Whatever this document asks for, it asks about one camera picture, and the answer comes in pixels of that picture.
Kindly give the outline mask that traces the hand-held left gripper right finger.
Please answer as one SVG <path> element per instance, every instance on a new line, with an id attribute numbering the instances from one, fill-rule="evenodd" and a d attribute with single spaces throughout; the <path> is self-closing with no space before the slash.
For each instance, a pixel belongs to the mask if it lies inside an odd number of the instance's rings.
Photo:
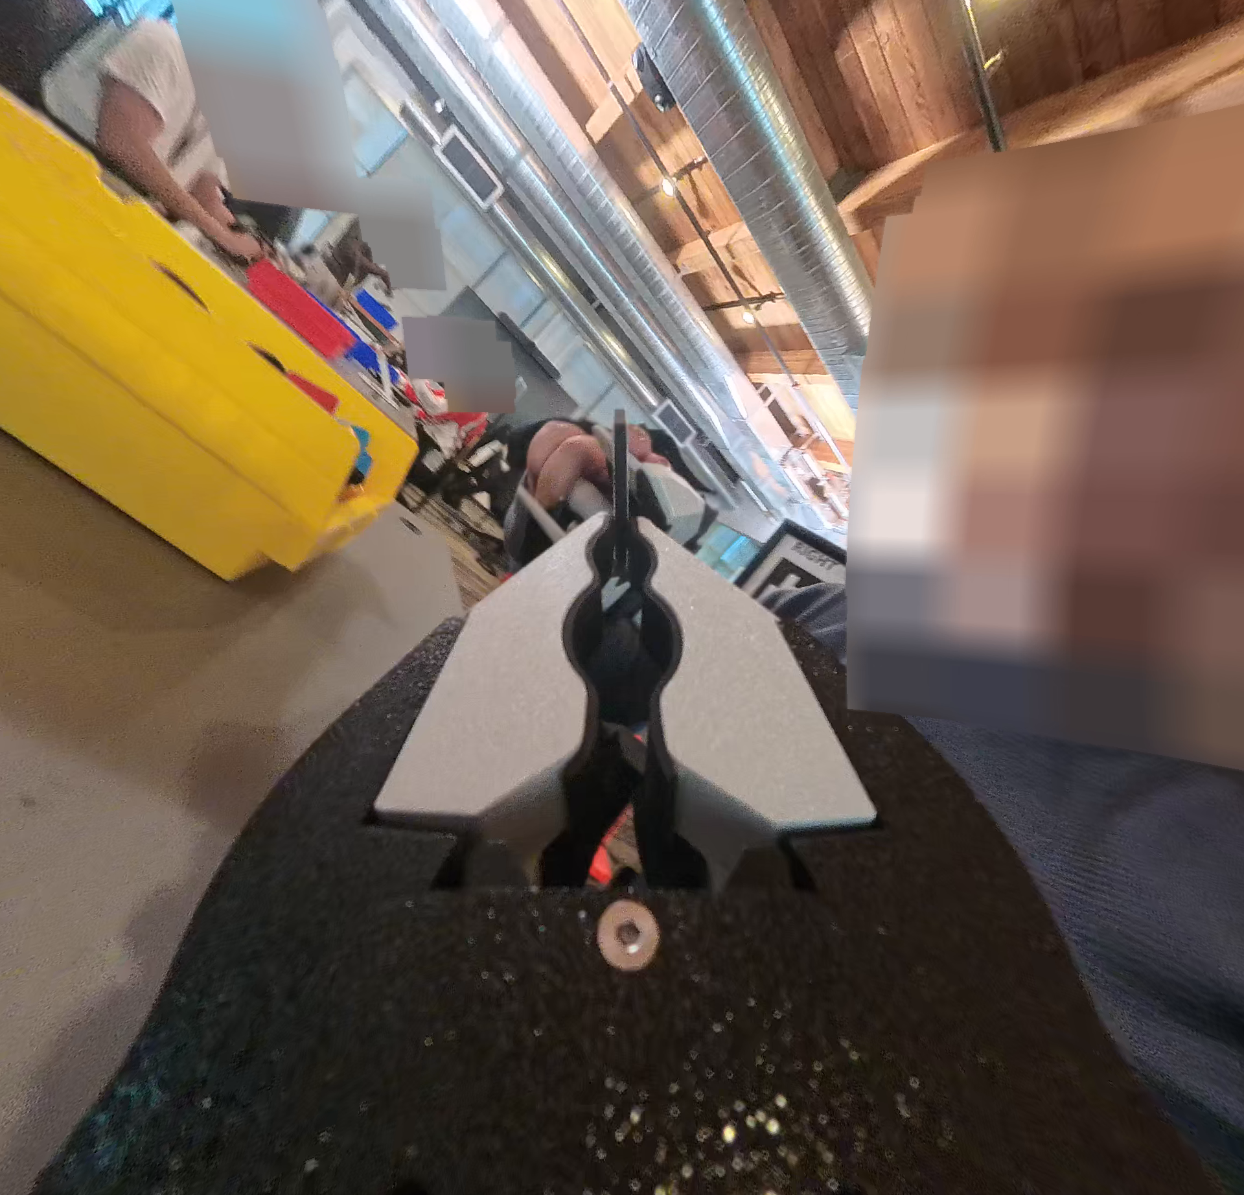
<path id="1" fill-rule="evenodd" d="M 646 883 L 797 883 L 797 841 L 876 828 L 775 618 L 647 519 L 631 524 L 631 574 L 656 671 L 632 804 Z"/>

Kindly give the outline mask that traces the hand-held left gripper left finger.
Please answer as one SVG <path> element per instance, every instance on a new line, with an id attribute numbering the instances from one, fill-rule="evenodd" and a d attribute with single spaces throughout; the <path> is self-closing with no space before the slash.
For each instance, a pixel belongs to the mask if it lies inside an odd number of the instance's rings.
<path id="1" fill-rule="evenodd" d="M 593 884 L 614 736 L 578 646 L 599 642 L 611 536 L 581 525 L 475 605 L 374 801 L 381 828 L 451 837 L 461 884 Z"/>

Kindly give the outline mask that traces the thin black piece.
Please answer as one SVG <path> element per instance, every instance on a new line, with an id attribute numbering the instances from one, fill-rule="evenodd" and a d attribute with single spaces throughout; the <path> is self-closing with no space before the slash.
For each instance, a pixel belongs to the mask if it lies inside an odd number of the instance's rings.
<path id="1" fill-rule="evenodd" d="M 613 481 L 613 565 L 601 593 L 603 610 L 614 612 L 631 590 L 631 446 L 625 410 L 614 410 Z"/>

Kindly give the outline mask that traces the person's right hand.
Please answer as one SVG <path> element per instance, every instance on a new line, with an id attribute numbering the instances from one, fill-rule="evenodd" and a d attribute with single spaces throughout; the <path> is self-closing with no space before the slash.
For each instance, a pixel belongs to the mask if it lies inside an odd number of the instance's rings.
<path id="1" fill-rule="evenodd" d="M 526 450 L 524 490 L 547 514 L 568 511 L 578 519 L 607 511 L 613 503 L 613 453 L 590 424 L 543 424 Z"/>

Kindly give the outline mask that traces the small blue bin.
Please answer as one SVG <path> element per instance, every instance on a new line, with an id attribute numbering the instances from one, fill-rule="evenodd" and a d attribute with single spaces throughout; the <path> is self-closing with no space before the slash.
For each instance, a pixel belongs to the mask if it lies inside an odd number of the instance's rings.
<path id="1" fill-rule="evenodd" d="M 404 347 L 399 339 L 399 321 L 390 307 L 379 300 L 367 286 L 360 286 L 350 297 L 360 324 L 365 328 L 365 338 L 372 342 L 389 364 L 404 364 Z"/>

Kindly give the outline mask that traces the red plastic bin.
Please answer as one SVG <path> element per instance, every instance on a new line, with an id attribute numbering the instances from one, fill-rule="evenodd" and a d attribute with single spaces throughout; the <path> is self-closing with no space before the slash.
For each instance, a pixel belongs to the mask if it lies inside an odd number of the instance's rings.
<path id="1" fill-rule="evenodd" d="M 322 358 L 335 363 L 350 356 L 357 343 L 350 328 L 272 261 L 257 260 L 245 271 L 245 282 L 254 300 Z"/>

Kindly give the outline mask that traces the yellow plastic bin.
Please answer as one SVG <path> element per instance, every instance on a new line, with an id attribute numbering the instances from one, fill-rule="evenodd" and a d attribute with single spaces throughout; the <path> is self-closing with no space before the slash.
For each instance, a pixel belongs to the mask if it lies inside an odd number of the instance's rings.
<path id="1" fill-rule="evenodd" d="M 3 432 L 227 582 L 397 500 L 413 435 L 9 93 L 2 177 Z"/>

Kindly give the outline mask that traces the thin silver air duct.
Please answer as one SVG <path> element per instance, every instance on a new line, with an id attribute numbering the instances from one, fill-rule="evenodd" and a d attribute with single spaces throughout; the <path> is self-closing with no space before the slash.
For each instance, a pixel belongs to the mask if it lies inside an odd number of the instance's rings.
<path id="1" fill-rule="evenodd" d="M 701 454 L 733 503 L 757 451 L 725 381 L 725 349 L 700 325 L 675 277 L 656 261 L 642 222 L 572 122 L 561 124 L 496 21 L 457 0 L 364 0 L 447 100 L 521 203 L 626 326 L 631 340 L 701 433 Z"/>

